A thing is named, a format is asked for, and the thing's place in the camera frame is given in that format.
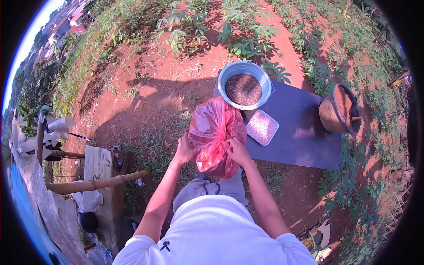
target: sky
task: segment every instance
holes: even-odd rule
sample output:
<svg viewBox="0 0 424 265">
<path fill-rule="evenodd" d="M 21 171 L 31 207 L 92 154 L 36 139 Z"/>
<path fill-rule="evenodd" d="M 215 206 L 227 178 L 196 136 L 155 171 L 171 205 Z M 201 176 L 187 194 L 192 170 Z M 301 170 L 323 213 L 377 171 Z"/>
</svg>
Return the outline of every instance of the sky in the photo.
<svg viewBox="0 0 424 265">
<path fill-rule="evenodd" d="M 21 62 L 28 56 L 31 47 L 34 44 L 35 35 L 37 35 L 37 33 L 40 31 L 40 28 L 50 20 L 50 14 L 58 9 L 63 4 L 63 2 L 64 0 L 48 0 L 29 26 L 24 38 L 21 41 L 19 49 L 13 60 L 11 70 L 9 72 L 3 99 L 2 115 L 9 106 L 10 97 L 12 95 L 12 83 L 16 70 L 18 70 Z"/>
</svg>

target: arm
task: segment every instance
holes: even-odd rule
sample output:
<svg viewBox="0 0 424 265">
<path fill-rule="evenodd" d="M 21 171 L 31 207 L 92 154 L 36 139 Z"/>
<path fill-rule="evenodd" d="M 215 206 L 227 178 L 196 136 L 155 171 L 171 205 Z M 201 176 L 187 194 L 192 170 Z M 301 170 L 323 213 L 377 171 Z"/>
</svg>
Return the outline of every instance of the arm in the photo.
<svg viewBox="0 0 424 265">
<path fill-rule="evenodd" d="M 259 219 L 263 224 L 264 231 L 273 239 L 276 239 L 282 234 L 290 233 L 289 228 L 281 216 L 277 203 L 266 187 L 256 167 L 256 163 L 250 157 L 246 147 L 236 138 L 228 139 L 227 142 L 232 148 L 232 151 L 227 150 L 228 155 L 232 160 L 239 163 L 246 172 L 253 202 Z"/>
<path fill-rule="evenodd" d="M 178 148 L 159 186 L 147 204 L 146 211 L 134 235 L 143 234 L 155 241 L 160 239 L 163 222 L 168 214 L 181 166 L 190 161 L 197 149 L 190 150 L 187 133 L 178 139 Z"/>
</svg>

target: field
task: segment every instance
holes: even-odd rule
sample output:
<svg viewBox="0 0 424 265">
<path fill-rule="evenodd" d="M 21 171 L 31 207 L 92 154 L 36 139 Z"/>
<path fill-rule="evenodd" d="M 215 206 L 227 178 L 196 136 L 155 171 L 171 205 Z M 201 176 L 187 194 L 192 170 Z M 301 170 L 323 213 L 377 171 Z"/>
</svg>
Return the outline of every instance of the field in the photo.
<svg viewBox="0 0 424 265">
<path fill-rule="evenodd" d="M 68 54 L 53 104 L 56 115 L 78 122 L 72 132 L 88 144 L 119 144 L 134 154 L 131 171 L 152 170 L 144 187 L 127 183 L 126 215 L 143 213 L 219 69 L 248 59 L 299 89 L 326 97 L 342 82 L 358 98 L 361 130 L 343 135 L 339 170 L 257 164 L 295 235 L 330 218 L 326 262 L 372 259 L 396 226 L 410 176 L 406 88 L 387 87 L 402 67 L 371 10 L 351 3 L 344 14 L 345 0 L 104 2 L 110 6 L 94 6 L 96 20 Z M 70 138 L 65 150 L 83 152 L 85 143 Z M 78 177 L 82 163 L 57 163 L 54 175 L 64 177 L 55 181 Z M 175 195 L 192 173 L 188 163 Z M 248 209 L 260 225 L 253 202 Z"/>
</svg>

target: dark board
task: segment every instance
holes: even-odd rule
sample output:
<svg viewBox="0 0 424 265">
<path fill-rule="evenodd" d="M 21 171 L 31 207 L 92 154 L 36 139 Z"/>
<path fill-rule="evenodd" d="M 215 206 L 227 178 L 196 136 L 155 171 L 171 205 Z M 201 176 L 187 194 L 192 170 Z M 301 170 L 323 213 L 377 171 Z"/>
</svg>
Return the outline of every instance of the dark board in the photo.
<svg viewBox="0 0 424 265">
<path fill-rule="evenodd" d="M 321 124 L 318 108 L 323 100 L 305 90 L 271 81 L 275 91 L 259 109 L 279 123 L 267 146 L 250 136 L 247 149 L 254 159 L 306 167 L 339 169 L 341 134 L 328 132 Z M 214 97 L 219 96 L 215 84 Z M 242 111 L 244 123 L 256 110 Z"/>
</svg>

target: gray shorts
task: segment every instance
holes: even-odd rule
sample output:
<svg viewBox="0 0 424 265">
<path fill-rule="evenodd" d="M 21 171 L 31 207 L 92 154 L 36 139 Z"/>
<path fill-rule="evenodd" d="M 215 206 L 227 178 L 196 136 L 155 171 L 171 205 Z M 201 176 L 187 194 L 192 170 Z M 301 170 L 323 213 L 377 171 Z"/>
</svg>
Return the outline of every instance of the gray shorts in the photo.
<svg viewBox="0 0 424 265">
<path fill-rule="evenodd" d="M 241 204 L 247 205 L 249 201 L 245 198 L 241 172 L 242 169 L 239 168 L 233 177 L 221 179 L 215 183 L 210 183 L 207 179 L 194 178 L 175 197 L 172 206 L 174 213 L 183 203 L 206 194 L 231 196 Z"/>
</svg>

